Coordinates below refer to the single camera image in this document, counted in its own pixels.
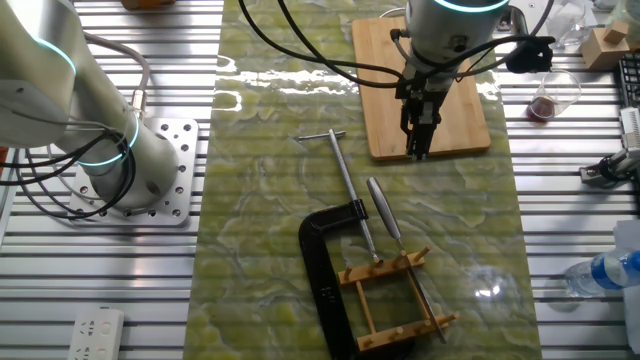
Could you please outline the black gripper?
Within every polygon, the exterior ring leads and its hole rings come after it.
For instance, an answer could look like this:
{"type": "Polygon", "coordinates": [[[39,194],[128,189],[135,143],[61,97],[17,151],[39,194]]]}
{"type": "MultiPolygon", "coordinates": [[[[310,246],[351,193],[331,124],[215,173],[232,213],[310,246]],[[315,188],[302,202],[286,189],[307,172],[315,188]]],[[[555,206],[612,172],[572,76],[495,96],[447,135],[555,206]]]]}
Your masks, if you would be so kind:
{"type": "Polygon", "coordinates": [[[410,85],[401,85],[395,90],[395,98],[406,102],[409,99],[416,99],[426,108],[420,120],[421,130],[421,155],[417,147],[416,138],[414,137],[413,123],[411,122],[410,112],[408,110],[401,111],[401,130],[407,137],[406,154],[414,159],[426,157],[431,148],[435,130],[441,122],[440,108],[452,86],[452,79],[440,76],[432,76],[426,80],[419,80],[418,76],[422,72],[416,69],[405,69],[402,75],[407,80],[412,80],[410,85]]]}

